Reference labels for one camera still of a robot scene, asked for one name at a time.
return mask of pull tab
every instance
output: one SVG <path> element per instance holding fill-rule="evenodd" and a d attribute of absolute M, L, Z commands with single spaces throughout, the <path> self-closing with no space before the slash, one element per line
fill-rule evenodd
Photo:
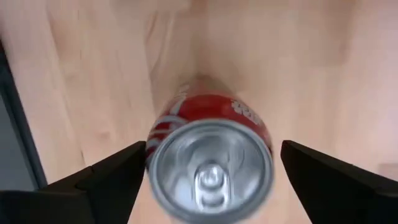
<path fill-rule="evenodd" d="M 205 213 L 218 213 L 229 203 L 229 175 L 218 164 L 200 166 L 195 172 L 195 202 Z"/>

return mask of wood grain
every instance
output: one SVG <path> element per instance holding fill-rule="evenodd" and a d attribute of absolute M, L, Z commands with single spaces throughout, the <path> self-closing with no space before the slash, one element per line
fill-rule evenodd
<path fill-rule="evenodd" d="M 275 155 L 292 139 L 373 172 L 398 161 L 393 0 L 0 5 L 1 38 L 49 182 L 145 139 L 195 73 L 222 79 L 259 113 Z M 274 191 L 248 223 L 310 223 L 278 156 L 275 168 Z M 172 222 L 145 179 L 131 223 Z"/>

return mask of can top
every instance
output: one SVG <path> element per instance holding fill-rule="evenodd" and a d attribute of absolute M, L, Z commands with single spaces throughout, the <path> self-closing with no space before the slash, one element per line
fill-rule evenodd
<path fill-rule="evenodd" d="M 170 133 L 149 166 L 155 197 L 187 223 L 234 223 L 252 214 L 274 180 L 271 154 L 248 127 L 194 121 Z"/>

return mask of red soda can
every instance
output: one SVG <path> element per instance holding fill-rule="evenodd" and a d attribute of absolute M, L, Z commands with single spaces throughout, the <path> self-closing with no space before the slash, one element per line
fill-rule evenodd
<path fill-rule="evenodd" d="M 182 85 L 146 146 L 152 191 L 185 223 L 234 223 L 265 201 L 274 181 L 271 138 L 258 115 L 220 81 Z"/>

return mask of wooden floor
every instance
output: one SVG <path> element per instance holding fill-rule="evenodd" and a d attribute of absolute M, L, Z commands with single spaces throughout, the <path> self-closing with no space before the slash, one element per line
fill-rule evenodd
<path fill-rule="evenodd" d="M 0 0 L 0 35 L 49 182 L 146 138 L 175 85 L 221 78 L 268 125 L 398 179 L 398 2 Z M 310 223 L 279 157 L 248 223 Z M 171 223 L 145 180 L 131 223 Z"/>

